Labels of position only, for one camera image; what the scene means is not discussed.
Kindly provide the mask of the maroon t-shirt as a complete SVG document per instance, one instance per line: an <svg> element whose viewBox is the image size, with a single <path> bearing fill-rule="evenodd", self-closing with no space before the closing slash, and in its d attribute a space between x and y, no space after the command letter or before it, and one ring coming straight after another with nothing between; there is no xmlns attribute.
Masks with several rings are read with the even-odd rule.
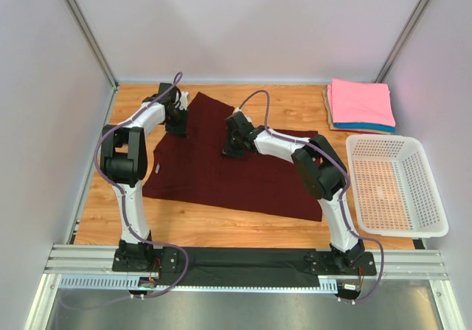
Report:
<svg viewBox="0 0 472 330"><path fill-rule="evenodd" d="M309 221L322 220L322 208L303 187L293 164L248 152L225 157L226 118L233 107L201 92L192 100L187 135L165 134L153 151L153 171L145 197Z"/></svg>

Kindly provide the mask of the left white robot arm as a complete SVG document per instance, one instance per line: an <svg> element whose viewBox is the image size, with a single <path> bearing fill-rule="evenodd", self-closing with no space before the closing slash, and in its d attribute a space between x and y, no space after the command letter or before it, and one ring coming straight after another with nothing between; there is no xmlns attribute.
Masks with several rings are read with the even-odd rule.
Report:
<svg viewBox="0 0 472 330"><path fill-rule="evenodd" d="M122 232L112 270L159 271L162 247L152 243L144 212L143 180L148 170L146 137L157 126L178 137L187 134L190 94L177 85L160 83L158 92L146 97L139 109L117 125L103 127L95 153L97 172L117 197Z"/></svg>

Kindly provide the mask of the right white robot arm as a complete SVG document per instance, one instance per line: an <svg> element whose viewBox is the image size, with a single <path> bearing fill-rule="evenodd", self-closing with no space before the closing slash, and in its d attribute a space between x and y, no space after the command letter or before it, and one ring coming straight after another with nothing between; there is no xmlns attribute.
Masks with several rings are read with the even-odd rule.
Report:
<svg viewBox="0 0 472 330"><path fill-rule="evenodd" d="M346 266L353 266L365 251L364 242L355 231L347 205L347 169L327 139L319 134L294 137L265 126L255 127L239 109L226 118L226 128L225 156L239 158L250 151L294 165L304 188L322 207L331 252Z"/></svg>

